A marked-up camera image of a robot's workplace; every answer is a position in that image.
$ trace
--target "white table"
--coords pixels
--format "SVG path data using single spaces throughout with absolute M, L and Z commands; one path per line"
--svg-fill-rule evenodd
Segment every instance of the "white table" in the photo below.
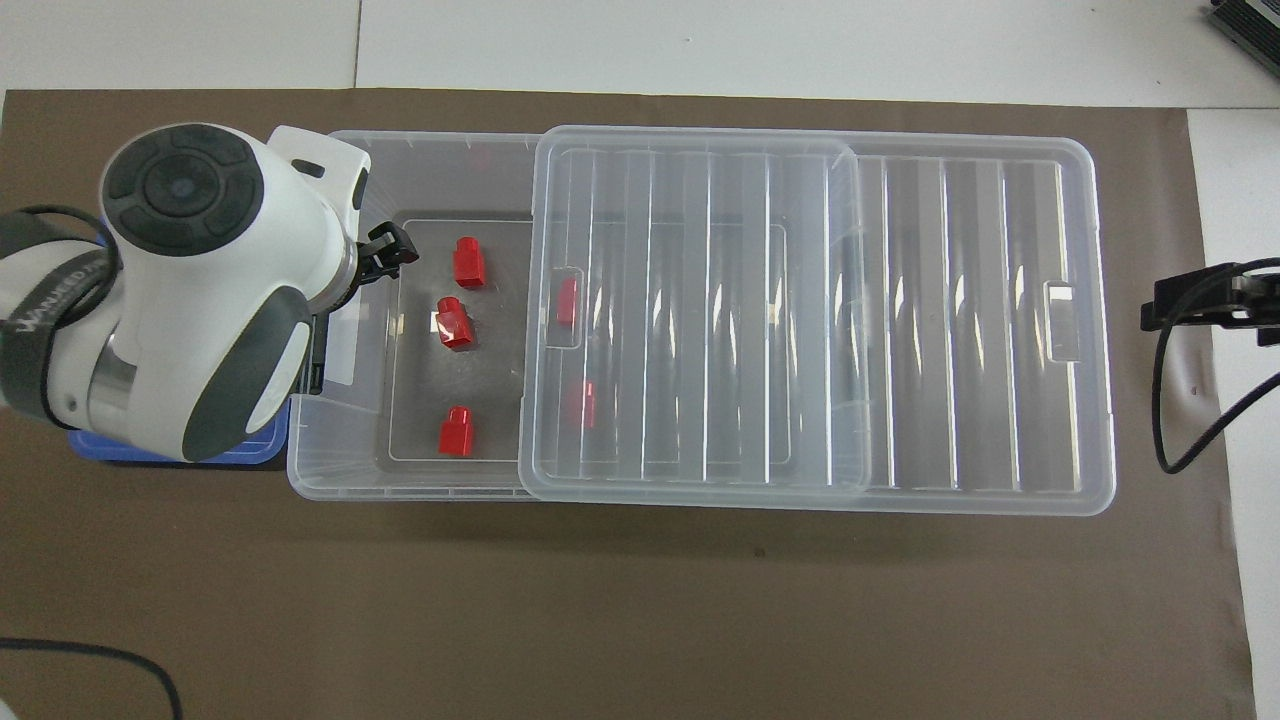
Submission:
M 1208 263 L 1280 254 L 1280 79 L 1197 0 L 5 0 L 17 87 L 471 87 L 1193 108 Z M 1215 334 L 1230 401 L 1280 368 Z M 1228 432 L 1260 717 L 1280 719 L 1280 400 Z

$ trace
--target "black control button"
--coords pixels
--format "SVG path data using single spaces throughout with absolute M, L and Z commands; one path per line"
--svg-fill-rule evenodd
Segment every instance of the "black control button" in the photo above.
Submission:
M 189 218 L 218 200 L 218 170 L 195 155 L 169 155 L 147 170 L 142 191 L 159 214 Z
M 248 160 L 248 143 L 221 128 L 192 124 L 169 128 L 168 132 L 174 147 L 198 150 L 220 165 Z
M 227 178 L 223 200 L 205 215 L 205 228 L 215 236 L 224 236 L 255 209 L 257 178 L 250 173 L 234 173 Z
M 132 234 L 129 240 L 142 250 L 170 255 L 174 250 L 189 249 L 192 243 L 191 228 L 186 223 L 156 218 L 140 206 L 120 213 L 120 223 Z
M 106 174 L 108 197 L 119 200 L 137 190 L 143 165 L 155 158 L 159 150 L 155 142 L 145 137 L 122 150 Z

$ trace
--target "brown mat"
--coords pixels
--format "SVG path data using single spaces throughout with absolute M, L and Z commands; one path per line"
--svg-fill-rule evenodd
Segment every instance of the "brown mat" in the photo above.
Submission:
M 561 123 L 1066 136 L 1097 161 L 1119 492 L 1097 518 L 315 503 L 122 469 L 0 414 L 0 634 L 168 667 L 192 717 L 1251 717 L 1226 461 L 1160 473 L 1137 332 L 1203 264 L 1181 110 L 458 91 L 12 91 L 0 208 L 93 206 L 154 126 Z M 1174 445 L 1217 413 L 1174 348 Z M 0 652 L 23 719 L 161 717 L 141 671 Z

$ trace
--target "black clamp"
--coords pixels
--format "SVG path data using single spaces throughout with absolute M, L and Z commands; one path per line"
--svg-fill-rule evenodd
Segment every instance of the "black clamp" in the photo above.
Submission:
M 1158 332 L 1190 288 L 1238 265 L 1239 263 L 1222 263 L 1156 281 L 1155 300 L 1142 306 L 1142 329 Z M 1174 324 L 1254 328 L 1258 331 L 1258 347 L 1280 345 L 1280 274 L 1224 274 L 1198 292 L 1197 299 L 1179 314 Z
M 369 231 L 369 242 L 357 251 L 356 284 L 369 284 L 384 277 L 398 278 L 401 265 L 417 260 L 417 249 L 408 233 L 390 220 Z

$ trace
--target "clear plastic lid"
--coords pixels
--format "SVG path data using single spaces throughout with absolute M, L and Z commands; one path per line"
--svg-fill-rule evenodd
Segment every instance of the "clear plastic lid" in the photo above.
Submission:
M 557 128 L 534 186 L 531 493 L 847 507 L 863 492 L 883 437 L 846 142 Z
M 545 500 L 1088 515 L 1093 164 L 1062 138 L 561 127 L 520 478 Z

